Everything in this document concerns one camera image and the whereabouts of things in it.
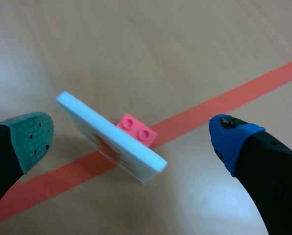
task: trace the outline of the wooden surface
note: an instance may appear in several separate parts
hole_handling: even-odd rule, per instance
[[[54,119],[51,151],[25,180],[91,151],[54,101],[62,90],[110,121],[152,125],[291,60],[292,0],[0,0],[0,121]],[[233,114],[292,148],[292,82]],[[170,165],[151,184],[114,169],[0,223],[0,235],[267,234],[206,125],[155,151]]]

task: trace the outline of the textured rubber pad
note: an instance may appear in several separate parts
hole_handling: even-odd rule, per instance
[[[0,125],[9,127],[14,152],[26,174],[50,149],[53,137],[51,117],[35,112],[2,121]]]
[[[219,114],[212,117],[209,120],[209,133],[211,144],[220,154],[227,170],[235,177],[236,163],[244,143],[250,136],[265,131],[265,128],[248,123],[233,129],[224,129],[221,125],[221,119],[225,117],[231,116]]]

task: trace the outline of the pink lego brick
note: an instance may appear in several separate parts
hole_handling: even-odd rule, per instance
[[[156,132],[146,127],[130,114],[125,114],[117,124],[117,127],[141,142],[146,147],[149,147],[157,137]]]

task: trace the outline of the green rubber fingertip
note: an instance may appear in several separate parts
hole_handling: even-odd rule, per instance
[[[24,174],[49,151],[53,138],[53,121],[42,112],[17,116],[0,122],[10,129],[11,142]]]

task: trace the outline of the red tape line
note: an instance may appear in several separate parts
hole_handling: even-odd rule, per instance
[[[158,133],[151,148],[198,128],[216,114],[233,111],[291,81],[292,62],[172,116],[151,127]],[[0,200],[0,222],[115,167],[103,155],[94,152],[56,170],[17,183]]]

